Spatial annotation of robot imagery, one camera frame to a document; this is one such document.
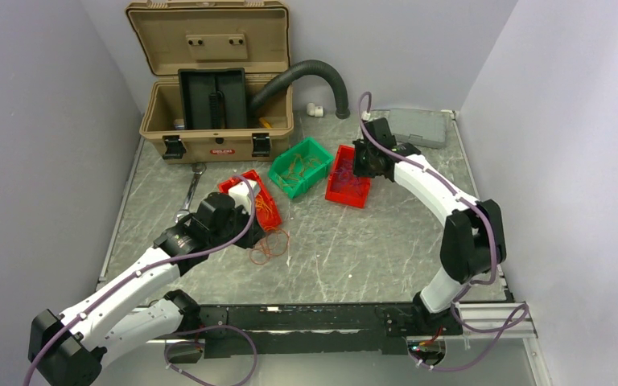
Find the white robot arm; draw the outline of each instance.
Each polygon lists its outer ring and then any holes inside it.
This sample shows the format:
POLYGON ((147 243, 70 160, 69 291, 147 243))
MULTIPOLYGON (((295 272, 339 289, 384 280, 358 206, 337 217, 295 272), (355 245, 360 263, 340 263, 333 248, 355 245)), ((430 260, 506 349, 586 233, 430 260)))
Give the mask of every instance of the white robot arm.
MULTIPOLYGON (((256 184, 250 184, 253 194, 256 184)), ((249 190, 225 195, 212 193, 200 203, 197 212, 188 214, 168 228, 154 245, 127 270, 102 289, 67 308, 61 314, 50 310, 32 321, 29 360, 34 361, 52 337, 64 329, 56 344, 47 349, 36 368, 51 386, 88 386, 104 366, 137 346, 161 335, 198 328, 200 306, 183 291, 171 291, 147 309, 131 310, 164 285, 183 276, 189 269, 207 260, 208 255, 175 263, 166 260, 208 251, 245 230, 249 222, 249 190), (84 311, 96 304, 93 311, 84 311)), ((255 220, 245 235, 234 244, 252 248, 264 231, 255 220)))
POLYGON ((490 244, 496 246, 496 263, 505 259, 501 210, 492 200, 480 202, 454 186, 415 146, 397 144, 385 118, 364 122, 363 129, 370 138, 354 141, 354 174, 370 178, 385 176, 403 186, 444 225, 442 268, 413 299, 418 327, 441 326, 451 318, 449 309, 468 283, 492 268, 490 244), (475 205, 490 223, 492 243, 488 229, 469 204, 475 205))

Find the toolbox lid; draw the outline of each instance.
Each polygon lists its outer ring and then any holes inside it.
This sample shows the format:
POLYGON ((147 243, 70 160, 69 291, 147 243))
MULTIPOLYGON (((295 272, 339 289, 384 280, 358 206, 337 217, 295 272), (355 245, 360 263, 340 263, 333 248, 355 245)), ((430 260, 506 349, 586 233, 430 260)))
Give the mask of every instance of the toolbox lid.
POLYGON ((288 9, 279 1, 132 2, 126 16, 156 76, 182 68, 288 69, 288 9))

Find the gray wall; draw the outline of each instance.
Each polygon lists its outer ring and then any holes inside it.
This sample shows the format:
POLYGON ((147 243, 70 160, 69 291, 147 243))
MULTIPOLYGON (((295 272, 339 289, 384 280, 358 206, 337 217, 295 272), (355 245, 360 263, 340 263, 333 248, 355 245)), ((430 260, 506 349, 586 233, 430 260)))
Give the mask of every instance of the gray wall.
MULTIPOLYGON (((342 74, 352 106, 459 109, 517 0, 287 0, 294 62, 325 60, 342 74)), ((123 13, 126 0, 82 0, 144 110, 155 81, 123 13)), ((334 109, 319 79, 297 83, 295 106, 334 109)))
POLYGON ((460 117, 554 384, 618 384, 618 2, 520 1, 460 117))
POLYGON ((32 318, 93 291, 139 122, 78 1, 0 1, 0 384, 32 318))

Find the black flexible hose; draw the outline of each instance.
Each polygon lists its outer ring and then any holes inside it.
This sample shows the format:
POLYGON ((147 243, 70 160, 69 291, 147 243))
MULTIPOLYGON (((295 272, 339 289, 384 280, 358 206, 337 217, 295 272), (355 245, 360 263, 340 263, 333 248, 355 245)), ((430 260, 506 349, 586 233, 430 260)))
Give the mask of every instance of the black flexible hose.
POLYGON ((304 60, 295 63, 286 71, 281 72, 255 94, 249 102, 248 113, 254 115, 271 97, 285 90, 292 82, 305 75, 316 75, 324 78, 332 88, 335 97, 335 115, 339 119, 349 117, 349 99, 347 86, 340 73, 328 63, 320 60, 304 60))

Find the red plastic bin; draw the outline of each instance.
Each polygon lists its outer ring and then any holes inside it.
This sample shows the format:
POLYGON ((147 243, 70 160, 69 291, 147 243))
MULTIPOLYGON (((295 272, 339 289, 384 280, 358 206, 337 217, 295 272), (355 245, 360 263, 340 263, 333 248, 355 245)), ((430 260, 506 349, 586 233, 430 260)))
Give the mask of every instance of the red plastic bin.
MULTIPOLYGON (((255 203, 257 221, 259 221, 259 224, 267 232, 275 229, 283 221, 281 220, 281 215, 278 213, 276 202, 273 198, 271 198, 271 194, 269 194, 269 191, 266 190, 262 179, 259 178, 259 175, 256 171, 254 171, 254 169, 246 171, 242 174, 242 176, 246 179, 256 181, 259 184, 259 187, 261 189, 259 191, 259 194, 257 194, 257 197, 261 198, 262 201, 269 207, 268 210, 261 210, 260 205, 255 203)), ((218 185, 219 191, 221 193, 228 193, 229 189, 238 184, 240 181, 240 179, 229 179, 228 181, 224 181, 218 185)))
POLYGON ((371 189, 371 179, 352 173, 354 148, 340 145, 328 176, 326 199, 353 207, 363 208, 371 189))

